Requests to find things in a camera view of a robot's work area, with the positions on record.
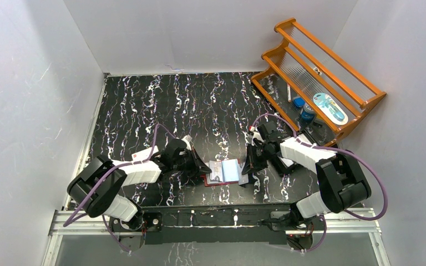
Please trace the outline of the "white magnetic stripe card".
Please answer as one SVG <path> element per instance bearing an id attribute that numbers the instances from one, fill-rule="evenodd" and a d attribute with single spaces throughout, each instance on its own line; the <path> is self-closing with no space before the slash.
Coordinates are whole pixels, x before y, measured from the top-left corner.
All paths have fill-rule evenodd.
<path id="1" fill-rule="evenodd" d="M 208 177 L 207 177 L 208 184 L 222 183 L 224 181 L 223 171 L 222 171 L 222 162 L 210 161 L 209 167 L 212 170 L 212 173 L 208 174 Z"/>

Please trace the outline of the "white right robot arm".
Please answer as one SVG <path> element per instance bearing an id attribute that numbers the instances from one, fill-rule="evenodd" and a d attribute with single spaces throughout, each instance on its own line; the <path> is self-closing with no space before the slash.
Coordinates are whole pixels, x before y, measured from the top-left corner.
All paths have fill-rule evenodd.
<path id="1" fill-rule="evenodd" d="M 287 214 L 265 219 L 261 224 L 305 229 L 313 218 L 345 211 L 372 194 L 359 162 L 349 154 L 317 149 L 299 137 L 278 131 L 273 121 L 251 126 L 248 134 L 243 175 L 262 171 L 269 164 L 279 173 L 289 174 L 294 166 L 286 166 L 284 160 L 290 160 L 312 171 L 318 179 L 318 192 L 292 203 Z"/>

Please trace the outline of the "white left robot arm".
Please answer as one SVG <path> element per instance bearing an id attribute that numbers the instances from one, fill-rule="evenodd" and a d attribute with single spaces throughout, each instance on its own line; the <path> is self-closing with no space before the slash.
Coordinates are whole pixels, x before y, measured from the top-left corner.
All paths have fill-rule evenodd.
<path id="1" fill-rule="evenodd" d="M 170 140 L 162 150 L 156 146 L 146 149 L 142 155 L 146 159 L 138 162 L 113 161 L 105 155 L 97 156 L 69 183 L 68 195 L 89 217 L 107 215 L 136 231 L 143 225 L 143 210 L 119 194 L 122 187 L 155 183 L 162 175 L 172 172 L 192 177 L 212 172 L 191 146 L 188 136 Z"/>

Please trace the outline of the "red card holder wallet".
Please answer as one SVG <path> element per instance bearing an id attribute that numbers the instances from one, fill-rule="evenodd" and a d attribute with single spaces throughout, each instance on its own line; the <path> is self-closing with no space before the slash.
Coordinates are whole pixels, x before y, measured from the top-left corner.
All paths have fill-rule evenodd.
<path id="1" fill-rule="evenodd" d="M 238 159 L 210 161 L 207 166 L 211 173 L 207 173 L 204 176 L 204 185 L 206 187 L 239 183 L 242 178 L 242 168 Z"/>

